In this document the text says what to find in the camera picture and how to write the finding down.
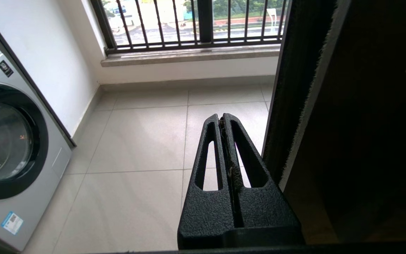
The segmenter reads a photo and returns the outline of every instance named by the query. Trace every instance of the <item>grout line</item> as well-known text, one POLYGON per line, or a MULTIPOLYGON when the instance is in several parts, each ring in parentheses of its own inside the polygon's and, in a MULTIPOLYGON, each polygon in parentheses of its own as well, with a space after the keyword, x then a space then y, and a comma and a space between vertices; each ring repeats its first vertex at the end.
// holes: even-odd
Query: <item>grout line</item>
POLYGON ((114 110, 114 108, 116 107, 118 97, 119 97, 119 93, 116 93, 116 101, 114 101, 114 105, 112 106, 111 110, 114 110))
MULTIPOLYGON (((264 100, 260 101, 244 101, 244 102, 225 102, 225 103, 208 103, 208 104, 192 104, 192 105, 187 105, 187 106, 205 106, 205 105, 221 105, 221 104, 239 104, 239 103, 253 103, 253 102, 264 102, 264 100)), ((176 106, 159 106, 159 107, 145 107, 145 108, 173 108, 173 107, 183 107, 186 105, 176 105, 176 106)), ((113 109, 113 111, 118 111, 118 110, 128 110, 128 109, 143 109, 143 108, 116 108, 113 109)))
POLYGON ((56 250, 57 243, 59 242, 59 239, 61 239, 61 234, 62 234, 63 228, 65 227, 65 225, 68 221, 68 216, 70 216, 71 209, 73 208, 74 202, 76 201, 76 198, 78 197, 79 190, 81 189, 81 186, 82 186, 82 183, 84 182, 85 177, 86 177, 86 175, 84 174, 84 177, 82 178, 81 183, 79 184, 78 191, 76 192, 76 195, 74 196, 73 203, 71 204, 70 209, 68 210, 67 218, 65 219, 65 222, 63 223, 63 225, 61 227, 61 231, 60 231, 59 235, 57 236, 57 241, 54 244, 54 248, 51 253, 54 253, 54 251, 56 250))
POLYGON ((87 171, 88 171, 89 168, 90 168, 90 164, 92 164, 93 156, 95 156, 95 153, 97 152, 98 146, 100 145, 101 138, 103 137, 104 131, 106 130, 107 123, 109 122, 109 119, 111 119, 112 113, 113 113, 113 110, 111 111, 111 113, 109 114, 109 117, 107 118, 106 124, 104 125, 104 128, 103 128, 103 131, 101 132, 100 138, 98 139, 97 146, 95 146, 95 151, 93 151, 92 158, 90 159, 90 163, 89 163, 89 165, 87 166, 87 170, 86 170, 86 172, 85 172, 86 174, 87 174, 87 171))
MULTIPOLYGON (((104 126, 103 131, 101 132, 100 139, 98 140, 97 146, 95 147, 95 151, 93 151, 92 158, 90 159, 90 163, 92 163, 93 156, 95 155, 95 152, 97 151, 98 145, 100 144, 100 141, 101 141, 101 137, 103 137, 103 133, 104 133, 104 131, 106 130, 106 126, 107 126, 107 123, 109 122, 109 119, 111 118, 111 115, 112 115, 112 111, 111 111, 111 113, 109 114, 109 117, 107 118, 106 125, 104 126)), ((72 203, 71 206, 70 206, 70 210, 68 211, 67 218, 66 218, 65 222, 63 223, 63 226, 62 226, 62 228, 61 228, 61 232, 59 233, 59 235, 58 235, 58 237, 57 237, 56 243, 54 244, 54 248, 53 248, 52 253, 54 253, 54 251, 55 251, 55 249, 56 249, 56 246, 57 246, 57 243, 59 242, 59 239, 61 238, 62 230, 63 230, 63 228, 65 227, 65 225, 66 225, 66 223, 67 223, 67 221, 68 221, 68 216, 70 215, 71 209, 72 209, 73 206, 74 206, 74 202, 76 201, 76 198, 78 197, 79 191, 81 190, 81 186, 82 186, 82 183, 83 183, 84 180, 85 180, 87 171, 88 171, 88 169, 89 169, 89 167, 90 167, 90 163, 89 163, 89 165, 87 166, 87 170, 86 170, 85 174, 69 174, 69 175, 84 175, 84 177, 82 178, 82 181, 81 181, 81 184, 79 185, 78 191, 76 192, 76 195, 74 196, 73 203, 72 203)))
POLYGON ((85 173, 71 173, 71 174, 63 174, 63 175, 85 175, 85 173))
POLYGON ((220 104, 239 104, 239 103, 253 103, 253 102, 264 102, 264 100, 258 100, 258 101, 244 101, 244 102, 225 102, 225 103, 208 103, 208 104, 192 104, 189 106, 203 106, 203 105, 220 105, 220 104))
POLYGON ((261 90, 261 94, 263 95, 264 101, 266 101, 266 96, 264 96, 264 92, 263 92, 263 86, 259 85, 259 89, 261 90))
POLYGON ((189 116, 189 90, 187 90, 187 109, 186 109, 186 125, 184 130, 184 156, 183 156, 183 177, 181 179, 181 202, 179 203, 179 213, 182 212, 183 204, 183 188, 184 188, 184 165, 186 160, 186 136, 187 136, 187 118, 189 116))
MULTIPOLYGON (((174 108, 174 107, 184 107, 184 106, 187 106, 187 105, 144 107, 144 108, 174 108)), ((113 109, 113 111, 115 111, 115 110, 127 110, 127 109, 142 109, 142 108, 116 108, 116 109, 113 109)))
POLYGON ((111 111, 111 109, 95 109, 93 112, 111 111))
POLYGON ((138 173, 138 172, 162 172, 162 171, 176 171, 176 170, 184 170, 184 169, 154 169, 154 170, 137 170, 137 171, 108 171, 108 172, 92 172, 86 173, 86 175, 93 175, 93 174, 115 174, 115 173, 138 173))

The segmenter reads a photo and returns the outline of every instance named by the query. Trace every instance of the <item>tree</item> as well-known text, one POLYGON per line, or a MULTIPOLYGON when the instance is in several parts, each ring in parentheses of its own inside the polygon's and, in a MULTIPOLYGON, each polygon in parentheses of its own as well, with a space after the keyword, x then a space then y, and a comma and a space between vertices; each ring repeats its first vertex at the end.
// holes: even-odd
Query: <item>tree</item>
MULTIPOLYGON (((103 6, 105 6, 106 4, 110 3, 110 1, 108 1, 108 0, 102 0, 101 3, 103 4, 103 6)), ((104 8, 104 11, 106 12, 106 16, 107 16, 108 18, 113 18, 113 17, 115 17, 115 14, 112 13, 110 10, 104 8)))
MULTIPOLYGON (((186 0, 184 6, 187 12, 192 11, 191 0, 186 0)), ((245 13, 247 1, 246 0, 231 0, 231 13, 240 14, 245 13)), ((268 0, 267 8, 276 8, 281 10, 283 0, 268 0)), ((195 16, 197 16, 197 0, 194 0, 195 16)), ((248 6, 249 13, 258 13, 264 11, 264 0, 250 0, 248 6)), ((214 17, 227 17, 228 16, 228 0, 213 0, 213 14, 214 17)))

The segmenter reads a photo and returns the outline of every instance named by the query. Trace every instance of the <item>front-loading washing machine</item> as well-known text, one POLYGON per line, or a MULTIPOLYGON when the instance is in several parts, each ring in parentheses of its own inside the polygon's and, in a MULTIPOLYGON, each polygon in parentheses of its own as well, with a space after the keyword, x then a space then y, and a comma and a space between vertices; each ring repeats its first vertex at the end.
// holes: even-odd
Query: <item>front-loading washing machine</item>
POLYGON ((47 109, 0 51, 0 245, 24 249, 70 157, 47 109))

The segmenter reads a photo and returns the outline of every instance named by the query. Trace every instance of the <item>floor tile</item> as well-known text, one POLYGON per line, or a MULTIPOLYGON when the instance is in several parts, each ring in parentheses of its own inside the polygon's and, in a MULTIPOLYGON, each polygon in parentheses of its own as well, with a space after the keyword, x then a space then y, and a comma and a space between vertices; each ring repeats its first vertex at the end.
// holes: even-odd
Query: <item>floor tile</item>
POLYGON ((264 101, 259 85, 203 87, 189 90, 189 105, 264 101))
MULTIPOLYGON (((248 180, 247 173, 245 172, 244 167, 240 167, 240 172, 242 175, 242 181, 244 182, 244 186, 247 188, 250 187, 250 181, 248 180)), ((183 197, 182 197, 182 203, 181 203, 181 208, 183 209, 184 206, 184 200, 186 198, 187 194, 187 188, 189 187, 189 181, 190 181, 190 174, 192 173, 191 169, 185 169, 183 172, 183 197)), ((213 191, 213 190, 218 190, 218 184, 217 184, 217 174, 216 174, 216 169, 206 169, 205 170, 205 175, 204 175, 204 182, 203 182, 203 190, 204 191, 213 191)))
POLYGON ((65 224, 84 175, 64 175, 29 240, 24 254, 51 254, 65 224))
POLYGON ((187 106, 187 90, 120 93, 114 109, 187 106))
MULTIPOLYGON (((232 114, 242 122, 256 149, 261 153, 268 117, 264 102, 189 106, 184 168, 190 169, 193 167, 204 121, 213 114, 218 114, 220 118, 223 113, 232 114)), ((215 160, 210 159, 214 157, 214 148, 209 148, 206 167, 216 167, 215 160)))
POLYGON ((182 193, 182 200, 181 200, 181 209, 184 206, 184 199, 186 198, 187 188, 189 187, 190 181, 190 174, 192 173, 192 169, 184 169, 183 171, 183 193, 182 193))
POLYGON ((95 111, 112 110, 117 100, 117 93, 105 93, 95 107, 95 111))
POLYGON ((111 111, 92 113, 78 146, 73 150, 65 174, 84 174, 87 172, 110 115, 111 111))
POLYGON ((55 253, 177 249, 182 173, 87 174, 55 253))
POLYGON ((186 106, 112 111, 88 172, 183 169, 186 113, 186 106))
POLYGON ((265 101, 271 101, 272 100, 273 86, 274 86, 273 83, 262 84, 261 85, 261 90, 263 91, 265 101))

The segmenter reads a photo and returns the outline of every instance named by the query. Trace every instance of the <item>sticker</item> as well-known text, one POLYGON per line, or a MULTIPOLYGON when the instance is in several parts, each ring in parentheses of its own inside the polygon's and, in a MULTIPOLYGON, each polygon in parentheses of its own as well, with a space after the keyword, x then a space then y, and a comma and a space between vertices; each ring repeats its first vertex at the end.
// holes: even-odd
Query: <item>sticker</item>
POLYGON ((16 235, 20 230, 23 220, 14 212, 9 212, 6 219, 1 223, 1 227, 16 235))
POLYGON ((13 74, 13 70, 4 60, 0 63, 0 69, 4 72, 4 74, 6 74, 7 77, 10 77, 10 75, 13 74))

